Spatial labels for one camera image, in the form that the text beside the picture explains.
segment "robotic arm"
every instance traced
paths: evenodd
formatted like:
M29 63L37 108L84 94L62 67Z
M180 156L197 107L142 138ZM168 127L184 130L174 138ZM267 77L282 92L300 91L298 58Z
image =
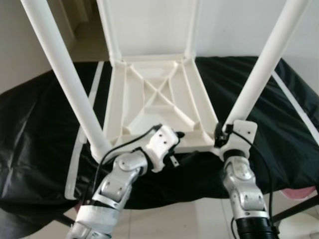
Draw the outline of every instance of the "robotic arm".
M233 125L228 125L225 133L221 129L215 132L215 141L220 147L219 157L225 162L223 183L229 194L240 239L275 239L277 233L248 161L251 145L244 140L252 143L256 131L256 123L235 120Z
M241 239L275 239L263 194L249 165L250 144L233 131L253 142L257 124L235 120L226 133L221 128L215 132L215 147L219 148L219 157L225 162L224 186L229 193L238 234ZM81 206L67 239L111 238L132 184L149 170L160 172L165 166L164 158L173 155L183 136L181 132L162 126L145 147L119 155L113 170L94 193L93 203Z
M94 193L91 205L80 207L75 224L67 239L109 239L120 212L129 199L132 184L149 170L157 173L164 168L163 160L174 153L184 136L162 126L143 148L119 155L113 170Z

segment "black cable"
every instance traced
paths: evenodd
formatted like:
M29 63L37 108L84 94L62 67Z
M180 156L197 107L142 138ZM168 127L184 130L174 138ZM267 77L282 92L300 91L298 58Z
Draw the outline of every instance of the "black cable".
M231 232L233 233L233 237L234 237L235 239L237 239L237 237L236 237L236 235L235 235L235 231L234 231L234 221L235 221L235 219L232 218L232 219L231 219L231 223L230 223L230 228L231 228Z
M90 188L90 185L92 184L92 182L93 182L93 177L90 179L90 181L86 185L85 191L84 191L84 193L82 195L81 205L84 205L86 203L86 196L87 196L87 194L89 192L89 188Z
M161 124L155 125L155 126L153 126L152 128L150 128L147 132L145 132L144 134L142 134L141 136L139 136L139 137L137 137L137 138L135 138L135 139L133 139L133 140L131 140L131 141L129 141L129 142L123 143L123 144L121 144L121 145L119 145L119 146L117 146L117 147L115 147L115 148L112 148L110 151L108 151L108 152L103 156L103 158L102 158L101 162L99 163L99 166L98 166L98 168L97 168L97 170L96 170L96 172L95 172L95 178L94 178L94 183L93 183L93 188L92 188L92 194L94 194L94 192L95 192L95 190L96 190L96 184L97 184L97 181L98 181L98 178L99 178L99 173L100 173L100 171L101 171L102 165L103 165L105 159L107 158L107 156L108 156L110 153L112 153L113 151L115 151L115 150L117 150L117 149L119 149L119 148L122 148L122 147L124 147L124 146L126 146L126 145L129 145L129 144L131 144L131 143L134 143L134 142L140 140L141 138L144 138L144 137L145 137L146 135L148 135L153 129L156 130L156 129L159 129L160 127L161 127Z
M273 223L273 187L274 186L273 186L273 176L272 176L272 173L271 173L271 171L269 169L267 161L266 161L265 157L263 156L263 154L260 152L260 150L254 144L252 144L248 139L246 139L244 136L242 136L241 134L239 134L239 133L237 133L235 131L232 131L232 133L237 135L238 137L242 138L243 140L245 140L252 148L254 148L259 153L259 155L261 156L261 158L264 161L264 164L266 166L266 170L267 170L267 173L268 173L268 177L269 177L269 184L270 184L269 208L268 208L269 218L270 218L270 222Z

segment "white plastic pipe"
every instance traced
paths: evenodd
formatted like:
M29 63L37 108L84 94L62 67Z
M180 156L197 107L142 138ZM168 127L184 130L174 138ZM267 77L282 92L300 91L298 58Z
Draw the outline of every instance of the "white plastic pipe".
M280 61L309 2L310 0L287 0L254 69L225 122L224 130L226 125L233 124L234 120L245 120L248 117Z
M92 156L100 162L111 149L63 42L46 0L21 0L36 36L90 144Z

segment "black cloth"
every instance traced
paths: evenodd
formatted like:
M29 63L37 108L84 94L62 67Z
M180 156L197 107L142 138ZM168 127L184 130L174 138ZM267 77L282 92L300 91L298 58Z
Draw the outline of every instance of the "black cloth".
M196 59L220 122L226 120L256 60ZM75 66L88 94L97 63ZM94 104L101 125L111 71L106 62ZM283 60L276 71L318 129L317 94ZM275 190L319 185L319 147L272 78L248 120L258 124L254 143L273 172ZM64 198L64 189L78 129L79 123L52 71L0 95L0 239L27 236L77 204ZM80 155L75 190L78 199L96 170L88 148L85 145ZM222 185L223 163L217 156L195 152L176 157L180 167L166 167L136 181L126 208L146 209L202 197L228 197ZM264 193L269 192L265 165L253 149L250 161L257 185Z

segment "pink object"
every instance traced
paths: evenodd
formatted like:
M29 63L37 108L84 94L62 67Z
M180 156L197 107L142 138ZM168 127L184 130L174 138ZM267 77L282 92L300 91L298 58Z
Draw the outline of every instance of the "pink object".
M307 197L316 190L315 187L308 187L308 188L301 188L301 189L290 189L286 188L284 190L281 190L282 194L291 200L304 200L307 199Z

